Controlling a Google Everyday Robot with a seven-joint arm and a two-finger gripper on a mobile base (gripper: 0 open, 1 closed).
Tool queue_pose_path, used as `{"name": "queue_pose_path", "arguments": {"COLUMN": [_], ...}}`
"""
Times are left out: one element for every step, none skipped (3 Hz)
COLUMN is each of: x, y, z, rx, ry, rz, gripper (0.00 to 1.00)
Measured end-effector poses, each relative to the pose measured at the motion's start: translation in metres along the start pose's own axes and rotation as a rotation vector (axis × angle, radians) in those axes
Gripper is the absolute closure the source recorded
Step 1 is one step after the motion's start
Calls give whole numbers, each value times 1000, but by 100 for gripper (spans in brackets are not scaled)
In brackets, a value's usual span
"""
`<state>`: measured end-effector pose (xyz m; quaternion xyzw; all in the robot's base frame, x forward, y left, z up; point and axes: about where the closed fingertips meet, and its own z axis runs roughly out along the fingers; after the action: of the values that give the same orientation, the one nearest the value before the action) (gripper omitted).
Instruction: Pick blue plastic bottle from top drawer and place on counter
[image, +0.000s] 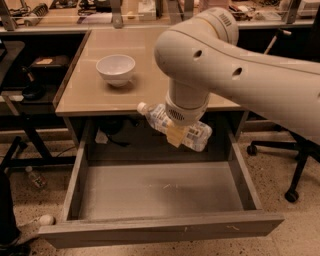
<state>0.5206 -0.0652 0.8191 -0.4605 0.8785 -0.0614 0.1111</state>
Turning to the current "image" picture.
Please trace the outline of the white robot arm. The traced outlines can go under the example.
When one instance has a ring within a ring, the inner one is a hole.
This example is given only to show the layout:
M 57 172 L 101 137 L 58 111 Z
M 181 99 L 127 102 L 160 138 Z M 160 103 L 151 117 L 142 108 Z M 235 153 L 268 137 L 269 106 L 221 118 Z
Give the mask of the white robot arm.
M 320 143 L 320 64 L 239 48 L 238 26 L 211 8 L 164 31 L 154 57 L 170 78 L 166 113 L 180 126 L 197 122 L 215 93 Z

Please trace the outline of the white round gripper wrist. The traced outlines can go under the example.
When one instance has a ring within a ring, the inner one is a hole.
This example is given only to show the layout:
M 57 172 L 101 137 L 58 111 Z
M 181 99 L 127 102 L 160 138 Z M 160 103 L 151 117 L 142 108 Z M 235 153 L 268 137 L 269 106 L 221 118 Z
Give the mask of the white round gripper wrist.
M 209 102 L 209 97 L 206 97 L 203 104 L 196 108 L 181 107 L 175 103 L 169 95 L 165 98 L 165 111 L 167 116 L 175 125 L 170 125 L 167 129 L 167 141 L 179 147 L 187 133 L 187 127 L 198 122 L 204 115 Z

